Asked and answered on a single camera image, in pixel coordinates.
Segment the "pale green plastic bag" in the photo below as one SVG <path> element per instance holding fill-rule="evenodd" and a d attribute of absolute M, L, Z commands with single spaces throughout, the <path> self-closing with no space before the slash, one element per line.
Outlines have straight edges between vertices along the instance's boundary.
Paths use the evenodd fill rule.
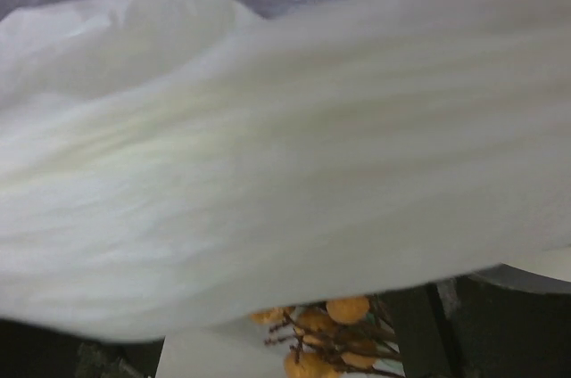
<path fill-rule="evenodd" d="M 1 316 L 148 341 L 570 243 L 570 0 L 1 23 Z"/>

